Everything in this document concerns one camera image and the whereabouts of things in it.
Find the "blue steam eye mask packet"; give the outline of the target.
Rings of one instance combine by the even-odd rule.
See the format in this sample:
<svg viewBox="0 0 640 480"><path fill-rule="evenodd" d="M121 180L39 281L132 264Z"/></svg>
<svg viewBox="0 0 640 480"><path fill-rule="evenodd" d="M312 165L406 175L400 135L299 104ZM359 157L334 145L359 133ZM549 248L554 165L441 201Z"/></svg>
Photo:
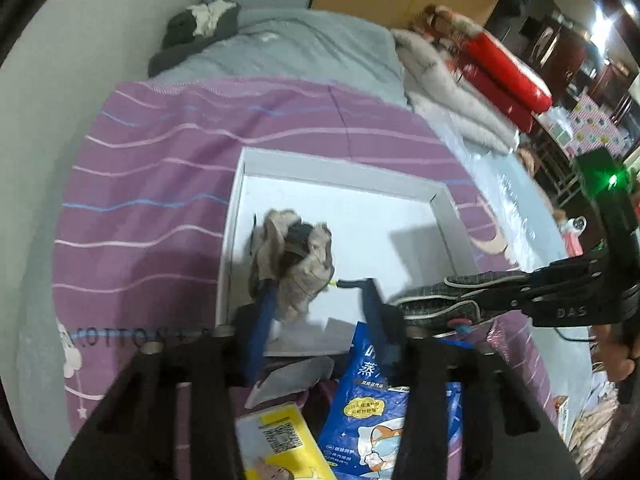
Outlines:
<svg viewBox="0 0 640 480"><path fill-rule="evenodd" d="M356 325L318 447L337 479L389 479L404 433L410 389L392 387L376 362L368 326Z"/></svg>

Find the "beige plaid eye mask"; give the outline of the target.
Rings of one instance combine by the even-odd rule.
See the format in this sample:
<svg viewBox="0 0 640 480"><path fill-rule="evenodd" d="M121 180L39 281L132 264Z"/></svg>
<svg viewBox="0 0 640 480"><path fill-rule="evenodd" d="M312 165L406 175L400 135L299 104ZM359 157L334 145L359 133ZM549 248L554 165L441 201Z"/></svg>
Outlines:
<svg viewBox="0 0 640 480"><path fill-rule="evenodd" d="M303 221L292 209L271 209L254 226L250 242L250 296L259 284L276 284L276 320L293 322L308 315L309 305L332 281L335 266L332 232L324 223Z"/></svg>

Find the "dark grey plaid eye mask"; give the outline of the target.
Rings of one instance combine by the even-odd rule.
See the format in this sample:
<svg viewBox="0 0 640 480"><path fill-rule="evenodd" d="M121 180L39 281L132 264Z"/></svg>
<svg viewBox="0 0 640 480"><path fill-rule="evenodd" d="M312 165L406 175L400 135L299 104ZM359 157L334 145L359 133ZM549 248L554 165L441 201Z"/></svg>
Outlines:
<svg viewBox="0 0 640 480"><path fill-rule="evenodd" d="M401 292L390 300L405 320L426 324L435 320L468 318L473 323L483 319L483 308L476 296L484 289L503 284L523 283L521 271L489 271L474 275L448 276L442 282Z"/></svg>

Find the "yellow packet with QR code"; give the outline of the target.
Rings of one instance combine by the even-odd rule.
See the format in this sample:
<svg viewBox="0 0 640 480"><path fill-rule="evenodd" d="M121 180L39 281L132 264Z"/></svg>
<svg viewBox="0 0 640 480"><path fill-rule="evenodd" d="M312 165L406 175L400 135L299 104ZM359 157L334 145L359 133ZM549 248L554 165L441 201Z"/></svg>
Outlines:
<svg viewBox="0 0 640 480"><path fill-rule="evenodd" d="M239 417L235 431L247 479L335 479L295 403Z"/></svg>

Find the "pink patterned cloth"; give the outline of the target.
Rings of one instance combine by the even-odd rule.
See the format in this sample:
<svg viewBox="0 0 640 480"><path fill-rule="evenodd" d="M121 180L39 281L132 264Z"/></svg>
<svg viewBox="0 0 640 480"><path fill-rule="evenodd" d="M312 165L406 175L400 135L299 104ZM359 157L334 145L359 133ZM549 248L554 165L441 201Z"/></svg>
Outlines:
<svg viewBox="0 0 640 480"><path fill-rule="evenodd" d="M630 147L628 138L612 123L610 115L583 93L568 115L572 140L565 147L569 158L596 148L606 148L614 157L622 157Z"/></svg>

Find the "white shallow cardboard box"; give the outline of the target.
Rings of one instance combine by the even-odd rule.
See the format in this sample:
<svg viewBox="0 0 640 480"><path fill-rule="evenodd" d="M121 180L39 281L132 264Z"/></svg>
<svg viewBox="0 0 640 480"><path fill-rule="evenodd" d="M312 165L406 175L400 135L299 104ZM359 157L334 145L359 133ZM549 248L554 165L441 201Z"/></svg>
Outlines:
<svg viewBox="0 0 640 480"><path fill-rule="evenodd" d="M271 209L326 224L335 278L373 278L384 299L480 270L446 185L346 160L244 148L224 229L218 324L250 302L250 241Z"/></svg>

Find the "purple striped bed sheet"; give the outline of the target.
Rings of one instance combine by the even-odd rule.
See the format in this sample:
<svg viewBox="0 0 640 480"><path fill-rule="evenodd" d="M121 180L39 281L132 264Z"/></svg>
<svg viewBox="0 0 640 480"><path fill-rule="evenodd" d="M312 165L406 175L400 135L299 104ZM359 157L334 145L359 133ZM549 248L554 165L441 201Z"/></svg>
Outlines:
<svg viewBox="0 0 640 480"><path fill-rule="evenodd" d="M70 428L153 339L215 324L236 165L246 148L362 162L447 185L483 269L563 255L555 224L513 156L476 170L447 118L423 118L341 84L291 78L128 82L82 141L54 237L52 294Z"/></svg>

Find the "white quilted duvet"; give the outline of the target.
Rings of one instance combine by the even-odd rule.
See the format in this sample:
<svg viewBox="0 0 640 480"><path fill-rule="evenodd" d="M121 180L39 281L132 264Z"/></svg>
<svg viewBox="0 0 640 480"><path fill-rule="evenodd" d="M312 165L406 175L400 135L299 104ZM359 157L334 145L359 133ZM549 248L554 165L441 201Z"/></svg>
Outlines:
<svg viewBox="0 0 640 480"><path fill-rule="evenodd" d="M464 140L508 154L518 148L518 128L480 95L450 73L445 60L426 39L405 29L390 31L405 67L405 90L416 114L446 113Z"/></svg>

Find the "grey fleece blanket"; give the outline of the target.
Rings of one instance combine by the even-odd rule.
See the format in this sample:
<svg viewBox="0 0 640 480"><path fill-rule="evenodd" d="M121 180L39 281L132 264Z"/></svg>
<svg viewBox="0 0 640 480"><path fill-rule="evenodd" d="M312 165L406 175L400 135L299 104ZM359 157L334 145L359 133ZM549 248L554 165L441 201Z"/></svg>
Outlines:
<svg viewBox="0 0 640 480"><path fill-rule="evenodd" d="M354 16L304 9L242 10L227 39L159 53L149 77L166 84L286 77L353 88L408 106L404 66L390 31Z"/></svg>

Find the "dark grey and white garment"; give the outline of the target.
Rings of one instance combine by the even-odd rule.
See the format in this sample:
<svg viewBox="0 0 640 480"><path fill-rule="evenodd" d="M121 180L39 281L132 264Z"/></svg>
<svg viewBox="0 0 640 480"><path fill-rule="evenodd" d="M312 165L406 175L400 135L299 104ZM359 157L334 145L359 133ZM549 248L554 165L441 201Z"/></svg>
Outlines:
<svg viewBox="0 0 640 480"><path fill-rule="evenodd" d="M239 3L232 0L187 6L169 20L160 50L149 60L148 76L166 72L211 44L234 36L239 28L240 11Z"/></svg>

